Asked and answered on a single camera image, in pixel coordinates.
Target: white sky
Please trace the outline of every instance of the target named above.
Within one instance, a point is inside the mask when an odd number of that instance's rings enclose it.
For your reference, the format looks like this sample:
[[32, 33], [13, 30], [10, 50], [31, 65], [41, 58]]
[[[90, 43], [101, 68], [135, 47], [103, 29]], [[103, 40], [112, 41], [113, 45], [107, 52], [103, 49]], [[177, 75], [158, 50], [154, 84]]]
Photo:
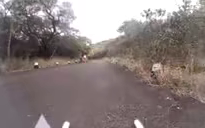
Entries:
[[177, 9], [182, 0], [68, 0], [72, 3], [77, 19], [73, 27], [80, 30], [93, 43], [115, 38], [118, 27], [125, 20], [140, 19], [140, 13], [148, 8]]

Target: white road marker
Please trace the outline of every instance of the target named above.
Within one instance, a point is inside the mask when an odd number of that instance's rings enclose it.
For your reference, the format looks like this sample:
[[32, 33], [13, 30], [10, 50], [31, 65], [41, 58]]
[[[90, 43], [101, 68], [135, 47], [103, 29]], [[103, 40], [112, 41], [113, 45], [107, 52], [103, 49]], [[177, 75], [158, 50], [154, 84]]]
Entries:
[[62, 128], [69, 128], [70, 123], [68, 121], [65, 121], [64, 124], [62, 125]]
[[136, 128], [144, 128], [144, 126], [138, 119], [134, 120], [134, 124]]
[[44, 115], [40, 116], [40, 119], [38, 120], [35, 128], [51, 128], [51, 126], [46, 121]]

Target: road curve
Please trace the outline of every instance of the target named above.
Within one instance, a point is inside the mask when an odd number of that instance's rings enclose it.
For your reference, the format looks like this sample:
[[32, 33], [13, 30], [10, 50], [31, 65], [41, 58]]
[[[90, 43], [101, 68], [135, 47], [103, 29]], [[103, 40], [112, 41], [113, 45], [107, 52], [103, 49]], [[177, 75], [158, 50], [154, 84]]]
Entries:
[[205, 105], [150, 87], [119, 67], [87, 64], [0, 75], [0, 128], [205, 128]]

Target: vegetation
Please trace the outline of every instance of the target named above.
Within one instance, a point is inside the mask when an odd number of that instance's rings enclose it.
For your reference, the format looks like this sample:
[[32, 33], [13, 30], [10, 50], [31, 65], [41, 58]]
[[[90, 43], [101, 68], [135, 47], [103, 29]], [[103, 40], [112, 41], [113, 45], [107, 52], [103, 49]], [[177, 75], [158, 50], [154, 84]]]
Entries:
[[143, 21], [125, 21], [118, 29], [123, 36], [110, 43], [107, 56], [153, 84], [151, 67], [162, 63], [165, 69], [156, 84], [205, 102], [205, 0], [196, 6], [183, 3], [172, 13], [148, 9]]
[[78, 57], [91, 41], [70, 27], [69, 2], [0, 0], [0, 63], [11, 59]]

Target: tree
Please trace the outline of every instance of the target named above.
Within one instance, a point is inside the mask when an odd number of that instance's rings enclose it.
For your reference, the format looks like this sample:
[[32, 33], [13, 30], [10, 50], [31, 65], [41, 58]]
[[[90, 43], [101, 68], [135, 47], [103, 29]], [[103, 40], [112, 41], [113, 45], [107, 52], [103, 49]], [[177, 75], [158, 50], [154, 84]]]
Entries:
[[57, 4], [57, 0], [17, 0], [12, 14], [19, 22], [20, 31], [34, 38], [39, 45], [39, 54], [50, 57], [55, 40], [61, 33], [75, 33], [70, 24], [75, 19], [71, 4]]

